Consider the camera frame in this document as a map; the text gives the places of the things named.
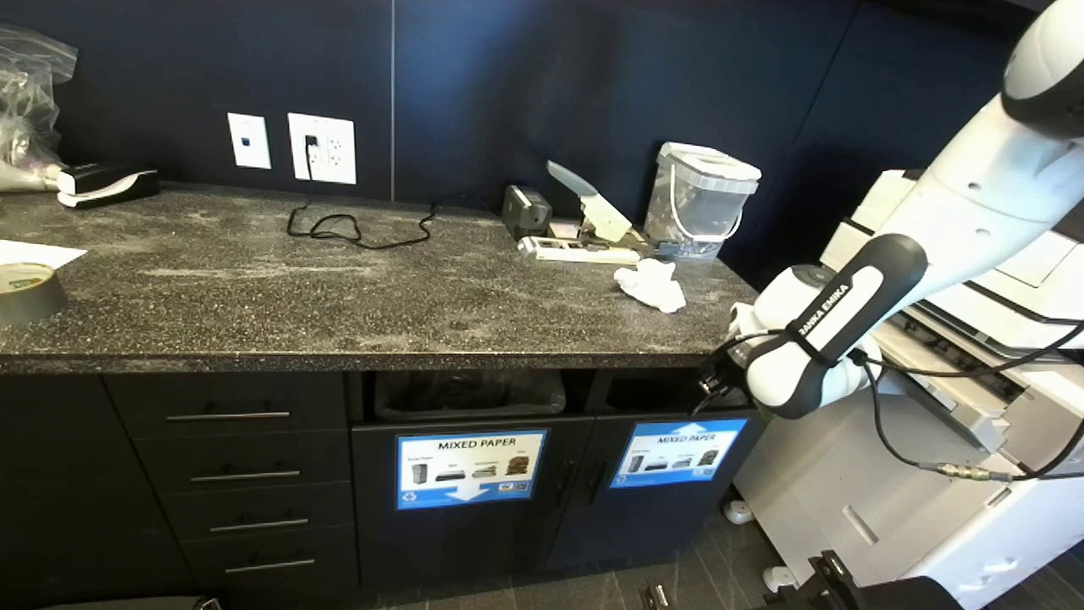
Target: floor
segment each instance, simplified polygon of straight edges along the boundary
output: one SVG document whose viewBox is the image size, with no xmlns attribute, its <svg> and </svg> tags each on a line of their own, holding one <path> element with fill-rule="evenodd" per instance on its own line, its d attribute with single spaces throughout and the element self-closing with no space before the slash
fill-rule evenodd
<svg viewBox="0 0 1084 610">
<path fill-rule="evenodd" d="M 594 572 L 548 582 L 504 582 L 495 589 L 422 599 L 383 610 L 648 610 L 648 588 L 664 582 L 673 610 L 764 607 L 759 572 L 775 568 L 769 538 L 754 526 L 728 526 L 720 517 L 670 562 Z M 1079 610 L 1084 547 L 1072 548 L 988 610 Z"/>
</svg>

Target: white machine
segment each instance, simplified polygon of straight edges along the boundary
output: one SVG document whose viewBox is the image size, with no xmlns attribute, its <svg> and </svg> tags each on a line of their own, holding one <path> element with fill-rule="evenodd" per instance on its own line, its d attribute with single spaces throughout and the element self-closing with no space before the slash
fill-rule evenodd
<svg viewBox="0 0 1084 610">
<path fill-rule="evenodd" d="M 859 588 L 936 575 L 961 607 L 981 607 L 1084 538 L 1079 365 L 1060 357 L 1007 365 L 972 343 L 996 331 L 944 292 L 981 275 L 968 292 L 1026 301 L 1033 292 L 988 280 L 1008 269 L 1051 281 L 1072 252 L 1048 256 L 1048 230 L 1079 200 L 1084 0 L 1058 0 L 1015 46 L 1003 92 L 942 156 L 919 179 L 883 177 L 869 191 L 858 213 L 867 230 L 837 234 L 822 258 L 837 275 L 790 269 L 754 305 L 734 305 L 705 389 L 744 372 L 748 396 L 790 418 L 734 486 L 801 580 L 811 555 L 832 548 Z M 961 313 L 964 331 L 912 309 L 926 301 Z M 1055 328 L 1015 326 L 996 343 L 1074 347 L 1084 309 L 1051 313 Z M 883 421 L 858 392 L 883 372 L 881 353 L 901 369 L 881 383 Z"/>
</svg>

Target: white tissue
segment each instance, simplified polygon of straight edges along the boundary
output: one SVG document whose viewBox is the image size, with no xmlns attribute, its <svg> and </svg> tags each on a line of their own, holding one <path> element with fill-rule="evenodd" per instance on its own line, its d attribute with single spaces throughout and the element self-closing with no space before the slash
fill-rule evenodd
<svg viewBox="0 0 1084 610">
<path fill-rule="evenodd" d="M 676 313 L 683 309 L 683 292 L 673 281 L 673 266 L 644 258 L 637 269 L 618 269 L 612 281 L 624 294 L 656 309 L 656 313 Z"/>
</svg>

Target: wall outlet cover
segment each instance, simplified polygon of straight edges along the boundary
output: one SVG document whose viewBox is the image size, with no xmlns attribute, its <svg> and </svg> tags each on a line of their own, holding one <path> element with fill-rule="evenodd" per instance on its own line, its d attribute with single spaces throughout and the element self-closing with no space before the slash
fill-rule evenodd
<svg viewBox="0 0 1084 610">
<path fill-rule="evenodd" d="M 360 183 L 353 118 L 289 112 L 296 179 Z"/>
<path fill-rule="evenodd" d="M 234 162 L 246 169 L 270 169 L 269 124 L 265 115 L 226 112 Z"/>
</svg>

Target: drawer handle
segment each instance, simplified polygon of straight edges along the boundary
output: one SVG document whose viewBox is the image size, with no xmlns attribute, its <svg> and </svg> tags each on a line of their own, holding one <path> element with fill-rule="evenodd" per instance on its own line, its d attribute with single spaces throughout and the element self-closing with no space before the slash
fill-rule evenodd
<svg viewBox="0 0 1084 610">
<path fill-rule="evenodd" d="M 219 472 L 219 476 L 192 476 L 192 486 L 222 486 L 222 483 L 282 483 L 282 477 L 303 477 L 297 468 L 291 472 Z"/>
<path fill-rule="evenodd" d="M 277 572 L 277 569 L 304 569 L 316 568 L 316 555 L 303 555 L 303 559 L 289 559 L 289 562 L 251 562 L 251 568 L 230 568 L 222 569 L 226 575 L 241 575 L 241 572 Z"/>
<path fill-rule="evenodd" d="M 226 531 L 256 531 L 256 530 L 304 530 L 313 526 L 308 519 L 274 519 L 274 522 L 226 522 L 226 526 L 210 526 L 206 531 L 226 535 Z"/>
<path fill-rule="evenodd" d="M 219 425 L 219 421 L 289 421 L 291 411 L 222 411 L 222 415 L 168 415 L 168 425 Z"/>
</svg>

